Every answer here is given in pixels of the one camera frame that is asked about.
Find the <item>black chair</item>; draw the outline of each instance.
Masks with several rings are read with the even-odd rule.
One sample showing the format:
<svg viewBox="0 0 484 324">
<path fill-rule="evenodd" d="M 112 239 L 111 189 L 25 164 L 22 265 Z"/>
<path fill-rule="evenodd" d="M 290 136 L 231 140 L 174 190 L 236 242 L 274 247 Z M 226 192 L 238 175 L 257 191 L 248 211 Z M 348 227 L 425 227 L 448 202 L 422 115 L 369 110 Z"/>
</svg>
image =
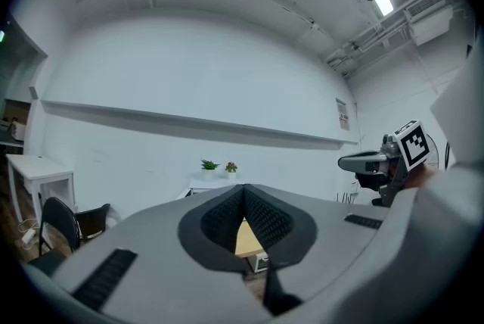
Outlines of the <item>black chair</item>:
<svg viewBox="0 0 484 324">
<path fill-rule="evenodd" d="M 110 207 L 110 204 L 105 204 L 94 210 L 76 213 L 82 241 L 93 239 L 106 230 L 106 217 Z"/>
<path fill-rule="evenodd" d="M 44 223 L 53 226 L 60 234 L 64 236 L 70 246 L 70 250 L 74 252 L 80 246 L 79 229 L 77 226 L 76 216 L 74 212 L 57 198 L 49 198 L 42 208 L 42 220 L 40 222 L 39 230 L 39 257 L 31 260 L 29 264 L 40 269 L 47 276 L 51 276 L 59 267 L 62 261 L 66 258 L 62 253 L 51 248 L 51 246 L 44 240 L 42 232 L 44 230 Z M 42 245 L 46 244 L 50 249 L 45 254 L 42 254 Z"/>
</svg>

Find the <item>white table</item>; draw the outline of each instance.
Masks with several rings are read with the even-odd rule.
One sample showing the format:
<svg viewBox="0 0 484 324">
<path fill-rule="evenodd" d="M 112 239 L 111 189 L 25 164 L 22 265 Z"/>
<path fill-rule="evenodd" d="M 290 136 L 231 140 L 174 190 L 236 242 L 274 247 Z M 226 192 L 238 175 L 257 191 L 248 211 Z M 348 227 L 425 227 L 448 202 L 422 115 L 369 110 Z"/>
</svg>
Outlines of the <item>white table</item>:
<svg viewBox="0 0 484 324">
<path fill-rule="evenodd" d="M 8 126 L 3 129 L 3 126 L 0 124 L 0 145 L 5 145 L 5 146 L 14 146 L 15 148 L 23 148 L 23 141 L 17 141 L 14 137 L 12 137 L 12 134 L 10 134 L 8 131 Z M 3 192 L 0 192 L 1 196 L 7 196 Z"/>
<path fill-rule="evenodd" d="M 23 176 L 24 185 L 32 195 L 33 208 L 36 212 L 36 219 L 39 226 L 42 218 L 42 207 L 39 200 L 41 184 L 67 180 L 68 201 L 70 202 L 70 204 L 67 205 L 74 210 L 75 201 L 72 170 L 69 170 L 50 158 L 43 156 L 7 154 L 7 159 L 10 193 L 12 194 L 15 214 L 17 215 L 19 223 L 21 223 L 23 219 L 18 205 L 17 191 L 15 189 L 14 168 L 20 175 Z"/>
<path fill-rule="evenodd" d="M 211 181 L 204 181 L 200 179 L 191 179 L 188 187 L 184 189 L 175 200 L 186 198 L 188 194 L 195 195 L 201 192 L 209 191 L 210 189 L 217 189 L 228 187 L 229 185 L 243 184 L 242 182 L 231 182 L 229 179 L 216 178 Z"/>
</svg>

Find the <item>wall sign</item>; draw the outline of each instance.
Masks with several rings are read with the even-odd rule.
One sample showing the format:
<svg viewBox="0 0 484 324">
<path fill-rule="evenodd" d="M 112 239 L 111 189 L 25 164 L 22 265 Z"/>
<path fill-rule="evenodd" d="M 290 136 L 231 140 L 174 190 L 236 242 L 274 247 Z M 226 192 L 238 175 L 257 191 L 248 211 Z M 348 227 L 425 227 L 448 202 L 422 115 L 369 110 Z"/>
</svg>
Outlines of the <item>wall sign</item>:
<svg viewBox="0 0 484 324">
<path fill-rule="evenodd" d="M 336 105 L 338 107 L 338 114 L 340 116 L 340 128 L 349 130 L 348 112 L 346 111 L 346 103 L 336 99 Z"/>
</svg>

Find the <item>wooden floor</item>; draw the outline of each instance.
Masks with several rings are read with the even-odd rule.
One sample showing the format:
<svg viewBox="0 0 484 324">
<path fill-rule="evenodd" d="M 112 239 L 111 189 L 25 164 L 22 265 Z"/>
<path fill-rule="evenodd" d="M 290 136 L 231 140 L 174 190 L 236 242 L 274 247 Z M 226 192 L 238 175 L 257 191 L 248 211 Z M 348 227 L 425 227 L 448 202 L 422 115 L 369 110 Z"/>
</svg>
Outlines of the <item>wooden floor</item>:
<svg viewBox="0 0 484 324">
<path fill-rule="evenodd" d="M 0 225 L 2 226 L 2 233 L 14 256 L 19 261 L 29 262 L 30 260 L 37 258 L 39 255 L 39 237 L 36 235 L 33 241 L 30 242 L 29 246 L 33 243 L 30 249 L 27 250 L 23 248 L 22 237 L 24 232 L 19 231 L 19 223 L 17 217 L 15 216 L 14 205 L 11 201 L 10 187 L 8 185 L 8 173 L 4 161 L 1 160 L 3 159 L 0 159 L 0 192 L 2 193 L 2 195 L 0 195 Z M 35 219 L 36 215 L 33 210 L 32 199 L 25 191 L 25 188 L 18 177 L 16 181 L 17 197 L 22 217 L 24 219 Z M 26 221 L 21 228 L 28 229 L 35 222 L 35 220 Z M 52 240 L 52 244 L 57 250 L 67 257 L 72 255 L 66 239 L 61 234 L 59 234 L 52 227 L 48 228 L 48 233 Z M 43 252 L 46 252 L 48 249 L 45 245 L 43 245 L 42 250 Z"/>
<path fill-rule="evenodd" d="M 256 296 L 257 300 L 262 302 L 264 300 L 265 279 L 267 272 L 249 273 L 244 280 L 244 284 Z"/>
</svg>

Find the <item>small white box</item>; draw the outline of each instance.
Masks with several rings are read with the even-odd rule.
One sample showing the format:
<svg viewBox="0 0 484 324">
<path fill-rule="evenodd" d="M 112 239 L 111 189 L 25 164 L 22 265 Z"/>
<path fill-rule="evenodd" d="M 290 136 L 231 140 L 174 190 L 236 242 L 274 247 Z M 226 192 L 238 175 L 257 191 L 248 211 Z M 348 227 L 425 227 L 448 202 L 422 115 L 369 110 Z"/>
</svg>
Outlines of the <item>small white box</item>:
<svg viewBox="0 0 484 324">
<path fill-rule="evenodd" d="M 266 253 L 258 253 L 256 255 L 251 255 L 247 258 L 250 263 L 250 267 L 255 273 L 267 270 L 269 266 L 269 257 Z"/>
<path fill-rule="evenodd" d="M 25 139 L 25 125 L 14 121 L 12 123 L 11 134 L 17 141 L 23 141 Z"/>
<path fill-rule="evenodd" d="M 36 231 L 34 229 L 29 229 L 22 237 L 23 244 L 28 245 L 34 236 L 36 236 Z"/>
</svg>

